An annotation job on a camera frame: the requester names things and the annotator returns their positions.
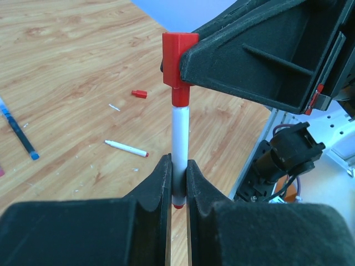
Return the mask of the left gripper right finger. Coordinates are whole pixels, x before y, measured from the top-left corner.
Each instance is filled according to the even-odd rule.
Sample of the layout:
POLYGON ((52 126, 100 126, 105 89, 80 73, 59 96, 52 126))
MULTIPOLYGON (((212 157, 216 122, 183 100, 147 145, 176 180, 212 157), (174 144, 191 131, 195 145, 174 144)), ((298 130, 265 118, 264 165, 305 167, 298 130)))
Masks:
POLYGON ((332 207, 234 202, 188 161, 190 265, 353 265, 354 239, 332 207))

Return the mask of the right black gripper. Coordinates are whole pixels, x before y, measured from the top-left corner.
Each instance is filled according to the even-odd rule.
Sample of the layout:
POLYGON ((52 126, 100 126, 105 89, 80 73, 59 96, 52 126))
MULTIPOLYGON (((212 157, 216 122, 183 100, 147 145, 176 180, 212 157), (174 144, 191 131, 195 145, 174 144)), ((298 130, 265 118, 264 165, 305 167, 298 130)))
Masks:
POLYGON ((299 61, 309 19, 295 8, 234 38, 201 38, 180 60, 181 79, 294 114, 326 111, 331 101, 354 115, 354 1, 335 1, 329 47, 315 70, 299 61))

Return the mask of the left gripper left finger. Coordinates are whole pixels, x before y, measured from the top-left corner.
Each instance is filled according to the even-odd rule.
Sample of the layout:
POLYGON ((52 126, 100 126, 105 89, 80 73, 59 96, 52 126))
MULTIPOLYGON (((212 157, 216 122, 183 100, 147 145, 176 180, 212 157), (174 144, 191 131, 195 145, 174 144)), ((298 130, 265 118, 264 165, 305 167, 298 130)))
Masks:
POLYGON ((2 265, 169 265, 170 155, 122 198, 18 202, 1 216, 2 265))

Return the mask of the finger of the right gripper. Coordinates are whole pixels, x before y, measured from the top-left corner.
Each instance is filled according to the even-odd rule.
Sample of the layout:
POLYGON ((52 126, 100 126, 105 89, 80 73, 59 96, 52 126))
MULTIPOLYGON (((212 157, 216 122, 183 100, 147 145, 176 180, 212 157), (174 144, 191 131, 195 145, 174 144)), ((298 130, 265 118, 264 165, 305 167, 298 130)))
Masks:
POLYGON ((303 4, 304 1, 237 1, 192 32, 201 38, 234 38, 303 4))

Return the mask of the red marker cap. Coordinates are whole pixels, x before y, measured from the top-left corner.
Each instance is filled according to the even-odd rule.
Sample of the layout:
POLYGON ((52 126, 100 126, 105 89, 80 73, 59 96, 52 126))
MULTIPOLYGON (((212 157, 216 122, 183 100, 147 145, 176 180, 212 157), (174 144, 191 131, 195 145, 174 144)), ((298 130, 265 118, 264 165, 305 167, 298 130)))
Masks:
POLYGON ((171 101, 174 107, 189 106, 191 84, 181 79, 180 60, 182 55, 198 41, 197 33, 162 34, 163 83, 171 87, 171 101))

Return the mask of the thin white red-end pen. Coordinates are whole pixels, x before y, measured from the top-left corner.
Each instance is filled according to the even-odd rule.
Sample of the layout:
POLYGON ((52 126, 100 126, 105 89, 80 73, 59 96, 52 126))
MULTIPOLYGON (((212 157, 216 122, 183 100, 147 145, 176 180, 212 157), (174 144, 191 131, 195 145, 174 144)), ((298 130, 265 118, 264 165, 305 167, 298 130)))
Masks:
POLYGON ((186 203, 186 169, 189 154, 190 108, 172 108, 172 204, 182 208, 186 203))

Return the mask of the blue gel pen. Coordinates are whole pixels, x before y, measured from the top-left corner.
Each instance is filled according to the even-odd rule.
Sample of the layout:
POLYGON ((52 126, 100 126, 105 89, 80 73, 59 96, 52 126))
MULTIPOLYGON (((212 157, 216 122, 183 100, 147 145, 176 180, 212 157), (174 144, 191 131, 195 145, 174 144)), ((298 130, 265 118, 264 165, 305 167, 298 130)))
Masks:
POLYGON ((21 144, 23 145, 27 153, 30 155, 31 159, 33 161, 38 160, 40 158, 39 153, 35 150, 33 145, 30 143, 30 141, 22 131, 22 128, 18 125, 15 118, 11 114, 8 106, 5 104, 2 98, 1 98, 1 113, 7 119, 8 124, 10 125, 10 127, 12 128, 16 136, 18 137, 19 141, 21 142, 21 144))

